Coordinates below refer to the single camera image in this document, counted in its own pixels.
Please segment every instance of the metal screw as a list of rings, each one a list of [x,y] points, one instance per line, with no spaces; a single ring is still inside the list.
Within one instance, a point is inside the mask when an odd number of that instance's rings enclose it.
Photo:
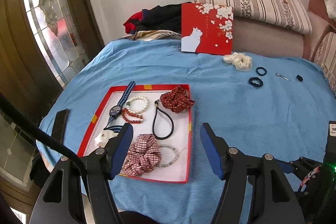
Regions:
[[[229,148],[229,153],[232,155],[236,155],[238,153],[238,149],[235,147],[230,147]]]
[[[104,152],[105,152],[105,149],[102,148],[102,147],[96,149],[96,154],[97,154],[97,155],[101,155],[101,154],[103,154]]]
[[[271,154],[265,154],[265,159],[266,160],[272,160],[273,159],[273,156]]]

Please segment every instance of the blue bed sheet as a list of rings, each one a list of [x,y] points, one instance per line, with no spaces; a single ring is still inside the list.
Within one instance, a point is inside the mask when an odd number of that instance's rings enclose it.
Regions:
[[[249,72],[237,71],[221,56],[180,51],[179,40],[151,42],[118,40],[108,44],[57,99],[40,128],[51,134],[57,111],[69,108],[64,144],[78,151],[96,108],[110,86],[190,84],[195,105],[189,181],[156,183],[117,176],[110,183],[118,208],[140,212],[162,224],[208,224],[215,212],[223,181],[212,173],[199,128],[208,122],[216,135],[246,155],[271,153],[289,161],[299,156],[322,161],[328,121],[336,120],[336,101],[323,72],[300,58],[253,58]],[[264,85],[248,84],[265,67]],[[291,81],[276,77],[278,72]],[[295,79],[303,77],[303,82]],[[55,165],[60,154],[41,143],[38,148]],[[294,189],[298,179],[288,175]],[[240,223],[246,223],[252,187],[247,184]]]

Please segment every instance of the pink checkered scrunchie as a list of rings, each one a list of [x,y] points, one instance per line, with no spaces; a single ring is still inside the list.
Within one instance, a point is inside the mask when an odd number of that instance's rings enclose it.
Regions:
[[[161,152],[155,136],[140,134],[136,141],[131,143],[126,159],[124,170],[130,176],[140,176],[144,172],[153,171],[161,162]]]

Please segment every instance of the red polka dot scrunchie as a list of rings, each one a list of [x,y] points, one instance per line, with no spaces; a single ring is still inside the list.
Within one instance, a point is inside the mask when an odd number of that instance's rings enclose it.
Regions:
[[[160,101],[165,108],[172,112],[180,113],[181,111],[191,108],[195,101],[188,99],[180,85],[176,86],[171,92],[164,93],[160,96]]]
[[[153,171],[161,162],[161,152],[154,135],[140,134],[136,141],[131,143],[126,159],[124,170],[130,176],[140,176],[144,172]]]

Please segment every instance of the white cat illustration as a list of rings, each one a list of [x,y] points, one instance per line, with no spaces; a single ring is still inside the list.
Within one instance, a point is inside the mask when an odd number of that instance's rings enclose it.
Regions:
[[[183,52],[195,52],[197,46],[201,42],[202,31],[193,28],[193,32],[188,37],[182,37],[181,39],[181,51]]]

